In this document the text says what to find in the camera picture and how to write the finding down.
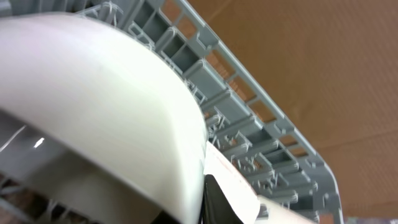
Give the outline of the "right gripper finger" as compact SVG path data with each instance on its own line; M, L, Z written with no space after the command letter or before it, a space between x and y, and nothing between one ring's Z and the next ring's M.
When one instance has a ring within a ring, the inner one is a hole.
M161 212L152 224L238 223L242 220L212 174L182 174L166 177L158 194Z

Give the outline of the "white bowl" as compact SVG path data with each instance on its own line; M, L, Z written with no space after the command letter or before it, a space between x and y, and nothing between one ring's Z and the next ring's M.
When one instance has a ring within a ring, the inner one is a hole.
M227 205L244 224L253 224L260 202L253 189L232 163L209 141L206 143L205 175L212 175L220 186Z

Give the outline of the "grey bowl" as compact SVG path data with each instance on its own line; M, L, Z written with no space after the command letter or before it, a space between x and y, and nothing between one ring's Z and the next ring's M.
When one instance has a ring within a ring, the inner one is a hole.
M1 221L198 223L207 133L155 53L93 19L1 19Z

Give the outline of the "white cup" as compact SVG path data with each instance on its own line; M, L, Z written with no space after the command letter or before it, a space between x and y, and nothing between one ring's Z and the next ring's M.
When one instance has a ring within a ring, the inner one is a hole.
M295 213L263 196L257 197L267 207L268 217L258 218L255 224L315 224L315 222Z

